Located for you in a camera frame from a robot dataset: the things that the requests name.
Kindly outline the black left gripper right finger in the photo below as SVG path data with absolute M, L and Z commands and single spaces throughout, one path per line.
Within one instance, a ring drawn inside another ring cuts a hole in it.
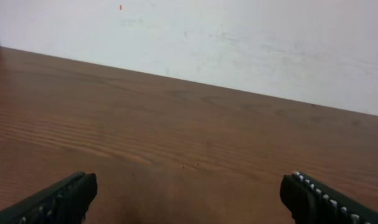
M 378 224 L 378 212 L 303 172 L 283 176 L 280 198 L 296 224 Z

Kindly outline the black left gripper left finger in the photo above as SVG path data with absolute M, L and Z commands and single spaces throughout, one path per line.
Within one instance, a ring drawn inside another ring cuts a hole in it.
M 97 195 L 94 173 L 73 175 L 0 211 L 0 224 L 82 224 Z

